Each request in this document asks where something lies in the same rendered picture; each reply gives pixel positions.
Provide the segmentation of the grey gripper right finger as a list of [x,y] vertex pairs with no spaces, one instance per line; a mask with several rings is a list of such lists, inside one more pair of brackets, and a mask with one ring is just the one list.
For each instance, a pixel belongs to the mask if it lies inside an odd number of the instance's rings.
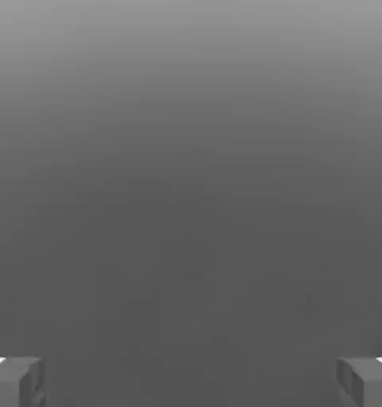
[[344,407],[382,407],[382,357],[339,358],[335,377]]

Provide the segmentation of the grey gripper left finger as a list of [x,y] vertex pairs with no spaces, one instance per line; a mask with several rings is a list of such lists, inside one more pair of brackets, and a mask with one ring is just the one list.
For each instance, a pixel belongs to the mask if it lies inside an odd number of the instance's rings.
[[0,407],[47,407],[44,359],[0,356]]

